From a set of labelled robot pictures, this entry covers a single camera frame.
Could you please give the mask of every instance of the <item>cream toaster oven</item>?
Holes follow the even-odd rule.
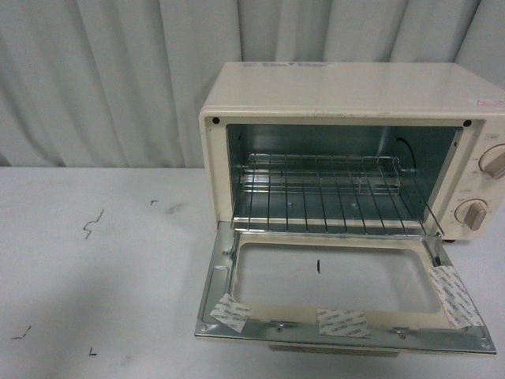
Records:
[[[200,113],[217,239],[195,336],[495,354],[443,241],[505,196],[505,92],[455,64],[227,63]]]

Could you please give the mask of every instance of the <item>curtain fold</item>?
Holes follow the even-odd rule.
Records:
[[[0,165],[202,167],[228,61],[454,62],[505,88],[502,0],[0,2]]]

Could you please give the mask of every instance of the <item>oven rack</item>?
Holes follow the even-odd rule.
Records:
[[[234,172],[238,230],[443,234],[425,178],[397,157],[255,153]]]

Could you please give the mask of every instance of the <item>sticker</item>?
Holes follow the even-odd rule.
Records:
[[[260,65],[259,62],[242,62],[240,64],[241,67],[257,67],[259,65]]]
[[[321,336],[371,338],[365,312],[360,310],[317,310]]]
[[[505,108],[505,99],[477,99],[470,100],[470,102],[483,108]]]
[[[326,66],[331,66],[331,64],[328,64],[326,62],[299,62],[298,67],[326,67]]]
[[[484,326],[454,267],[433,267],[428,273],[452,328]]]
[[[263,67],[292,67],[295,62],[263,62]]]
[[[211,316],[217,321],[239,333],[242,333],[245,322],[251,317],[251,314],[253,314],[252,310],[235,302],[229,294],[224,294],[211,311]]]

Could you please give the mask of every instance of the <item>timer knob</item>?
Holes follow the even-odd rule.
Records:
[[[454,213],[456,220],[466,224],[472,231],[479,230],[487,214],[488,206],[480,199],[465,201],[456,208]]]
[[[479,167],[493,179],[505,175],[505,144],[499,144],[485,152],[479,161]]]

